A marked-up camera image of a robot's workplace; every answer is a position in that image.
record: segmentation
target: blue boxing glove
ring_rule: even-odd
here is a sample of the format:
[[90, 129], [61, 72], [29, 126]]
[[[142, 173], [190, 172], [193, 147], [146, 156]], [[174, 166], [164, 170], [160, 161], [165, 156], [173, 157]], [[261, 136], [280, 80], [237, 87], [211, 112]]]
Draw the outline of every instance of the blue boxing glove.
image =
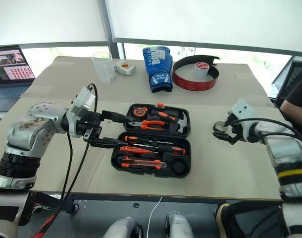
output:
[[142, 50], [145, 58], [146, 70], [149, 75], [149, 84], [153, 93], [160, 90], [171, 92], [172, 56], [170, 49], [164, 46], [148, 47]]

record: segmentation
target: black tool case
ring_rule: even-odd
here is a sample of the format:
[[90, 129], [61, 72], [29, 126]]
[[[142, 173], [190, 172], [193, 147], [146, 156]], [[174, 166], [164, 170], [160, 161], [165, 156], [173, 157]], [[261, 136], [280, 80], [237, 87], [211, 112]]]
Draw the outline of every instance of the black tool case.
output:
[[[137, 118], [134, 115], [136, 108], [147, 108], [148, 113], [144, 118]], [[171, 116], [178, 117], [183, 119], [183, 113], [187, 118], [187, 125], [183, 129], [183, 133], [178, 133], [179, 125], [177, 123], [168, 122], [168, 125], [165, 127], [166, 131], [161, 130], [152, 130], [152, 129], [140, 129], [139, 126], [132, 126], [128, 123], [124, 123], [126, 132], [121, 133], [118, 137], [119, 140], [125, 141], [126, 136], [138, 136], [142, 138], [148, 138], [154, 142], [149, 142], [145, 145], [158, 146], [157, 141], [171, 142], [175, 147], [180, 147], [186, 150], [184, 155], [175, 155], [170, 152], [162, 152], [158, 154], [134, 154], [132, 152], [120, 151], [119, 148], [115, 148], [111, 157], [112, 166], [119, 171], [127, 171], [133, 174], [143, 175], [154, 174], [156, 177], [174, 177], [174, 178], [184, 178], [191, 170], [191, 145], [187, 139], [185, 139], [188, 134], [191, 132], [191, 123], [190, 116], [187, 110], [174, 107], [166, 107], [163, 104], [151, 105], [151, 104], [133, 104], [130, 106], [127, 116], [133, 119], [134, 121], [143, 121], [143, 120], [161, 120], [159, 116], [151, 116], [150, 112], [152, 109], [157, 110], [158, 112], [164, 112], [170, 114]], [[152, 125], [151, 127], [163, 128], [159, 125]], [[154, 150], [147, 147], [140, 147], [147, 150]], [[121, 158], [124, 156], [129, 156], [129, 158], [136, 157], [143, 160], [156, 159], [165, 162], [167, 167], [156, 169], [155, 167], [150, 168], [128, 168], [121, 165]]]

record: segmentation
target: chair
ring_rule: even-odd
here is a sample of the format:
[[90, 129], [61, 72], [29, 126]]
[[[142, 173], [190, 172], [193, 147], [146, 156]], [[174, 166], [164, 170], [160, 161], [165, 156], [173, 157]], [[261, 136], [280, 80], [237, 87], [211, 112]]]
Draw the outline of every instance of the chair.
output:
[[280, 108], [288, 94], [295, 88], [297, 83], [302, 79], [302, 61], [293, 61], [290, 70], [282, 84], [282, 87], [272, 101], [276, 107]]

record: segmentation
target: tool case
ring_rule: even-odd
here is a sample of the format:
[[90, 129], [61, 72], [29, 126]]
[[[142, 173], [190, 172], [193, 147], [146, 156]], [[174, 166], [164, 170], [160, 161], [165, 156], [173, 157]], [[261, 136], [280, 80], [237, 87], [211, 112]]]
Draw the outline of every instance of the tool case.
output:
[[[166, 107], [163, 104], [132, 104], [128, 110], [127, 117], [137, 122], [164, 121], [163, 115], [165, 114], [170, 117], [169, 120], [175, 120], [175, 122], [168, 122], [168, 118], [166, 118], [165, 125], [149, 125], [149, 127], [154, 129], [142, 129], [139, 125], [132, 125], [134, 124], [132, 122], [123, 124], [126, 132], [121, 133], [118, 136], [118, 140], [128, 142], [129, 138], [139, 138], [140, 140], [143, 139], [144, 142], [136, 143], [141, 146], [133, 145], [133, 142], [128, 144], [130, 147], [139, 149], [139, 151], [134, 153], [124, 149], [124, 147], [115, 148], [111, 157], [111, 164], [115, 169], [138, 175], [143, 175], [144, 173], [154, 174], [156, 177], [164, 178], [184, 178], [190, 172], [191, 145], [186, 137], [191, 131], [191, 123], [187, 110]], [[179, 124], [181, 121], [176, 121], [177, 119], [183, 122], [184, 127], [182, 130]], [[141, 149], [149, 152], [140, 153]]]

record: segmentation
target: person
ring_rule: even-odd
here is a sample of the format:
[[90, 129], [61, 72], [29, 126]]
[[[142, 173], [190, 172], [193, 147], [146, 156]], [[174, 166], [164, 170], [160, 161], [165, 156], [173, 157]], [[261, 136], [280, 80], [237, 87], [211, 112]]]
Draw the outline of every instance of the person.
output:
[[302, 79], [288, 94], [280, 107], [293, 126], [302, 133]]

